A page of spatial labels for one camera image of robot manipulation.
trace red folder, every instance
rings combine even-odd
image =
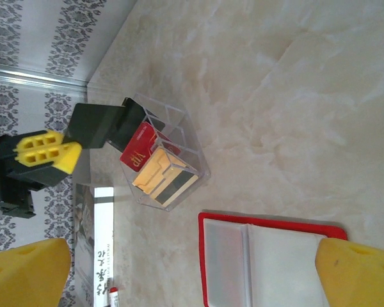
[[[262,227],[278,228],[284,230],[294,230],[297,232],[316,233],[325,235],[328,238],[338,238],[347,240],[347,233],[344,229],[338,226],[323,225],[323,224],[308,224],[292,221],[279,221],[271,219],[259,219],[250,216],[230,216],[226,214],[215,214],[201,212],[198,215],[199,227],[199,261],[200,261],[200,275],[202,279],[202,292],[204,297],[205,307],[209,307],[207,300],[207,284],[206,284],[206,268],[205,268],[205,236],[204,236],[204,219],[214,219],[217,221],[226,221],[231,223],[252,224]]]

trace beige marble countertop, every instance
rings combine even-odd
[[[202,306],[202,210],[335,221],[384,248],[384,1],[139,0],[90,88],[184,104],[212,172],[167,213],[132,201],[115,149],[91,152],[116,186],[123,306]]]

